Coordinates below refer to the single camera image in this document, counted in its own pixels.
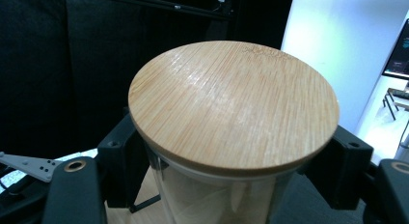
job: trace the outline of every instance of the white wall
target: white wall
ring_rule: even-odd
[[[395,44],[408,2],[293,0],[282,50],[328,80],[340,103],[340,125],[353,133]]]

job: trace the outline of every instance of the wooden lid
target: wooden lid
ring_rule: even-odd
[[[252,177],[301,165],[339,120],[327,81],[302,61],[247,42],[167,51],[136,74],[136,128],[166,158],[220,176]]]

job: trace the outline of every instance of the wood grain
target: wood grain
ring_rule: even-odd
[[[296,167],[339,120],[336,96],[316,70],[247,42],[199,42],[157,56],[134,77],[128,102],[153,149],[222,176]]]

